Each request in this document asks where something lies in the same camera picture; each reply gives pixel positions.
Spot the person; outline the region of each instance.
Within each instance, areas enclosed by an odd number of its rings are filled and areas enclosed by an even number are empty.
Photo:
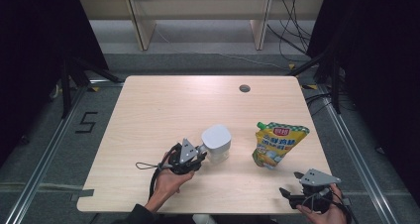
[[[194,171],[178,175],[170,169],[163,169],[157,177],[155,192],[145,206],[136,204],[133,211],[124,220],[114,221],[113,224],[151,224],[154,223],[154,214],[163,206],[163,204],[174,194],[180,192],[180,187],[194,177]],[[340,202],[342,192],[336,184],[331,184],[331,189],[336,195],[333,195],[333,201]],[[323,214],[311,212],[311,210],[302,205],[297,205],[297,209],[314,224],[346,224],[346,216],[340,208],[331,204],[328,211]]]

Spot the hand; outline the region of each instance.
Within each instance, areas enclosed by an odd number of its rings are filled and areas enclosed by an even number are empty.
[[[193,176],[194,171],[178,175],[168,168],[162,170],[157,176],[155,192],[145,207],[152,213],[157,212],[170,197],[176,192],[179,193],[179,188]]]
[[[331,190],[342,198],[342,192],[336,184],[331,184]],[[333,201],[340,203],[340,199],[333,195]],[[346,215],[336,205],[331,204],[328,211],[324,214],[312,212],[310,208],[302,205],[297,205],[297,209],[303,213],[310,222],[314,224],[346,224]]]

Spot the sleeve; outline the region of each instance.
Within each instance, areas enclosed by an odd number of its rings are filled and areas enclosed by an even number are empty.
[[[112,224],[151,224],[155,220],[152,213],[144,206],[136,204],[133,211],[124,220],[118,220]]]

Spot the wooden table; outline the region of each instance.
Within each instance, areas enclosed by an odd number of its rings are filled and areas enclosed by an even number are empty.
[[[241,85],[251,91],[242,92]],[[257,122],[302,125],[310,134],[275,170],[259,168],[251,156]],[[128,212],[146,204],[153,169],[163,154],[215,124],[232,134],[230,156],[208,160],[193,180],[170,198],[161,213],[295,213],[278,191],[299,193],[294,171],[331,173],[297,79],[292,76],[130,76],[127,78],[83,189],[77,208],[86,212]]]

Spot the yellow snack bag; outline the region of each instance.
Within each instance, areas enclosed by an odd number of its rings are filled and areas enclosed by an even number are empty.
[[[259,167],[273,169],[306,135],[309,129],[270,122],[258,122],[257,148],[253,152],[254,162]]]

